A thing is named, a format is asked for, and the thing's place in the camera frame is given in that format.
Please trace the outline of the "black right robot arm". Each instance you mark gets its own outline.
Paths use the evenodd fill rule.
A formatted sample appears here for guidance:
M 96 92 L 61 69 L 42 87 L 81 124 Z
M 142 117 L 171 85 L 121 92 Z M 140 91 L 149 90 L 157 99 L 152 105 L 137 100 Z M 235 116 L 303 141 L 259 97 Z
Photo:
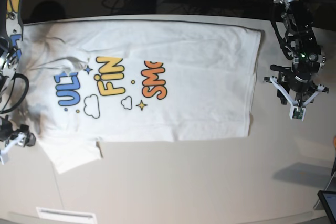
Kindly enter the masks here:
M 23 80 L 25 88 L 19 100 L 7 109 L 1 107 L 1 114 L 13 112 L 25 99 L 29 81 L 23 74 L 17 73 L 17 67 L 22 56 L 20 41 L 23 39 L 23 21 L 21 8 L 23 0 L 1 0 L 1 95 L 8 87 L 14 87 L 16 79 Z M 8 116 L 1 117 L 1 141 L 5 146 L 17 144 L 21 147 L 32 147 L 36 138 L 30 132 L 29 126 L 22 124 L 18 129 L 13 129 L 13 123 Z

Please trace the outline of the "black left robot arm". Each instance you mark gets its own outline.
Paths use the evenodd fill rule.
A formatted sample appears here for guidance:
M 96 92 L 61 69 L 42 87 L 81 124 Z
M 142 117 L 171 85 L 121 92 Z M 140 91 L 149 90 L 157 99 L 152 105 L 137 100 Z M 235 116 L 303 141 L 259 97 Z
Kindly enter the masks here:
M 314 83 L 314 77 L 325 65 L 325 55 L 312 29 L 313 17 L 304 0 L 272 0 L 271 25 L 280 49 L 290 67 L 271 65 L 278 72 L 277 96 L 283 105 L 291 102 L 299 108 L 314 101 L 325 86 Z

